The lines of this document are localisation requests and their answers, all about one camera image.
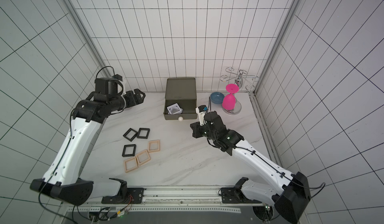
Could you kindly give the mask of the olive three-drawer cabinet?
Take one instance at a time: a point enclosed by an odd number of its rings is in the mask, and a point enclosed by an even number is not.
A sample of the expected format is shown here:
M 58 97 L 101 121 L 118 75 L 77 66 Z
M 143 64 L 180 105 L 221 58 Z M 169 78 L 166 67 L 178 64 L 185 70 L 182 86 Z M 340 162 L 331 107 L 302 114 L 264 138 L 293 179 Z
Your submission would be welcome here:
M 168 107 L 178 104 L 182 109 L 180 114 L 171 114 Z M 193 77 L 168 78 L 165 94 L 165 120 L 195 120 L 198 118 L 196 79 Z

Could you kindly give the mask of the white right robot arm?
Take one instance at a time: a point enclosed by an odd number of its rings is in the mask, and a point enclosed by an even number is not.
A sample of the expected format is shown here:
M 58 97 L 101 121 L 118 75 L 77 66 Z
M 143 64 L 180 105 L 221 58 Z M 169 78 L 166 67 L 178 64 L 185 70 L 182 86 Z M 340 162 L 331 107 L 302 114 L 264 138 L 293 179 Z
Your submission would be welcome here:
M 207 138 L 211 146 L 245 162 L 267 182 L 240 179 L 235 185 L 238 200 L 273 206 L 286 221 L 298 223 L 312 198 L 307 177 L 301 172 L 293 174 L 261 154 L 241 134 L 227 129 L 216 111 L 208 112 L 203 105 L 196 113 L 199 121 L 191 124 L 194 138 Z

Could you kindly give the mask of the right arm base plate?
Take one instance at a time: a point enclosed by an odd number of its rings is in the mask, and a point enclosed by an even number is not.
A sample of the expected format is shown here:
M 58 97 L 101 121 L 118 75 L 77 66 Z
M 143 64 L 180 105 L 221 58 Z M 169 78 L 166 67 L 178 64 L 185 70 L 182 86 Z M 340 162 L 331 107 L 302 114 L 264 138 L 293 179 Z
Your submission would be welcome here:
M 250 200 L 237 188 L 221 188 L 218 191 L 223 204 L 252 204 L 257 201 Z

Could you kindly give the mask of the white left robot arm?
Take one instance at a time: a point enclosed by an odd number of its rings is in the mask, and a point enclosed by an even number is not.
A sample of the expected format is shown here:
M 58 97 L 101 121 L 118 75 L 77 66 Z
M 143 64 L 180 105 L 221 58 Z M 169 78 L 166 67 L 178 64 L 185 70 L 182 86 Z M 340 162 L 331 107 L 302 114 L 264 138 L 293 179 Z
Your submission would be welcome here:
M 145 97 L 139 89 L 126 91 L 119 75 L 97 78 L 95 90 L 71 112 L 70 129 L 52 165 L 42 178 L 32 181 L 30 189 L 75 206 L 100 197 L 118 204 L 126 202 L 129 192 L 125 181 L 95 183 L 82 180 L 80 174 L 106 119 L 115 111 L 142 104 Z

